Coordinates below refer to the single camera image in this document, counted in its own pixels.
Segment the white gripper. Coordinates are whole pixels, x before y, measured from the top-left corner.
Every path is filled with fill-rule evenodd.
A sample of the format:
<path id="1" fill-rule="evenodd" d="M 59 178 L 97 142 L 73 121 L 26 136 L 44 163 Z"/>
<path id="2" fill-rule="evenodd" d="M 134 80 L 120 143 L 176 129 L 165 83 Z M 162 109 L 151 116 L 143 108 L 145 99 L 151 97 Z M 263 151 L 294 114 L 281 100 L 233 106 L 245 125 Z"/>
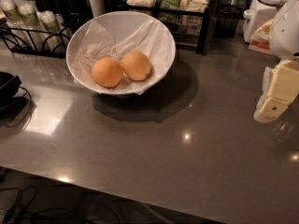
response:
<path id="1" fill-rule="evenodd" d="M 262 96 L 254 119 L 269 123 L 278 119 L 299 95 L 299 0 L 288 0 L 273 19 L 269 47 L 281 60 L 263 73 Z"/>

